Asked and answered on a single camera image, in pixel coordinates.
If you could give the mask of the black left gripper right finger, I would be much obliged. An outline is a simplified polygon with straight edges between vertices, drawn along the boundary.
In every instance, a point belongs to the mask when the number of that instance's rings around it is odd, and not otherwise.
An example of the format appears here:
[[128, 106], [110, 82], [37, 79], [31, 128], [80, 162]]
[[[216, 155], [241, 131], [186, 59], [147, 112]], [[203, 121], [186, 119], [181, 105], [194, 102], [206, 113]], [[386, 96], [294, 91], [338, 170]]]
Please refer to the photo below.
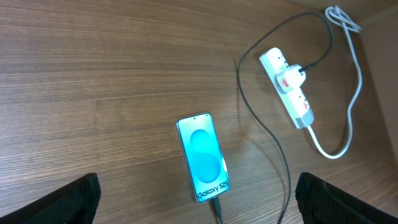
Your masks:
[[304, 223], [397, 223], [397, 218], [309, 173], [301, 173], [295, 198]]

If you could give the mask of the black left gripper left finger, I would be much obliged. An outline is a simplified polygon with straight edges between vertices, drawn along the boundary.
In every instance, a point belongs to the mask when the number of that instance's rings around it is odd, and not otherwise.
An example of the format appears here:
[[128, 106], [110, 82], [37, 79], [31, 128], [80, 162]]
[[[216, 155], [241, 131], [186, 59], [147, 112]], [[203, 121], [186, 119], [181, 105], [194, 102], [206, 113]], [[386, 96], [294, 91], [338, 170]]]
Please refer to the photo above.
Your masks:
[[92, 224], [100, 198], [98, 176], [89, 173], [1, 217], [1, 223]]

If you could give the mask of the turquoise screen smartphone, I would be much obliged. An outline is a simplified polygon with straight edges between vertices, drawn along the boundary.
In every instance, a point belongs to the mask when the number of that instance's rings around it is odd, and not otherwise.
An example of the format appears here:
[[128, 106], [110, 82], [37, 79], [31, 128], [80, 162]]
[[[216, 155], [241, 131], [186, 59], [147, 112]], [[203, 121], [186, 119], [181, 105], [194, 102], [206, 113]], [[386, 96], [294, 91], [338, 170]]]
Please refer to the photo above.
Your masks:
[[227, 192], [231, 185], [212, 115], [182, 118], [176, 126], [196, 201], [203, 203]]

